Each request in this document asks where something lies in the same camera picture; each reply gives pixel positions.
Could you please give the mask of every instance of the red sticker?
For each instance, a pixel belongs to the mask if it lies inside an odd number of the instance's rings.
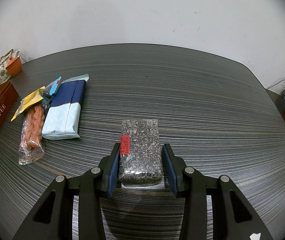
[[[129,151],[130,151],[129,142],[130,142],[130,136],[129,135],[121,136],[121,151],[120,151],[120,155],[129,154]]]

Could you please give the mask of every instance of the vacuum-sealed bag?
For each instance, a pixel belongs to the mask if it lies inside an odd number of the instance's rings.
[[[44,120],[41,105],[30,107],[26,112],[19,145],[19,165],[32,163],[43,157],[45,152],[41,130]]]
[[[151,186],[163,177],[158,120],[123,120],[119,179],[125,186]]]

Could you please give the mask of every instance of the yellow wrapper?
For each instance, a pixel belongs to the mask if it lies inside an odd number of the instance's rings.
[[[20,115],[23,111],[25,111],[29,107],[40,102],[43,99],[41,94],[44,91],[44,89],[45,87],[38,88],[36,91],[29,94],[27,97],[23,98],[23,100],[21,100],[20,102],[20,106],[18,107],[16,113],[14,114],[13,118],[10,121],[13,121],[18,115]]]

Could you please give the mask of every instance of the cable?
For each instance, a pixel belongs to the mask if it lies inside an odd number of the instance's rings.
[[[283,96],[283,93],[284,93],[284,92],[285,92],[285,90],[282,91],[281,94],[280,94],[280,96],[281,96],[282,98],[284,98],[284,96]]]
[[[274,85],[272,85],[272,86],[270,86],[270,87],[267,87],[266,89],[270,89],[270,88],[274,87],[275,85],[278,85],[278,84],[279,84],[280,82],[282,82],[282,81],[285,81],[285,79],[280,80],[278,83],[276,83],[276,84],[274,84]]]

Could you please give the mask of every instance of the blue candy wrapper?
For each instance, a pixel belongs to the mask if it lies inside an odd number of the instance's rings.
[[[55,92],[58,90],[60,79],[61,77],[57,78],[55,81],[51,82],[47,87],[45,87],[41,95],[44,98],[43,102],[49,101],[54,96]]]
[[[79,138],[78,122],[88,74],[65,80],[50,105],[42,136],[49,140]]]

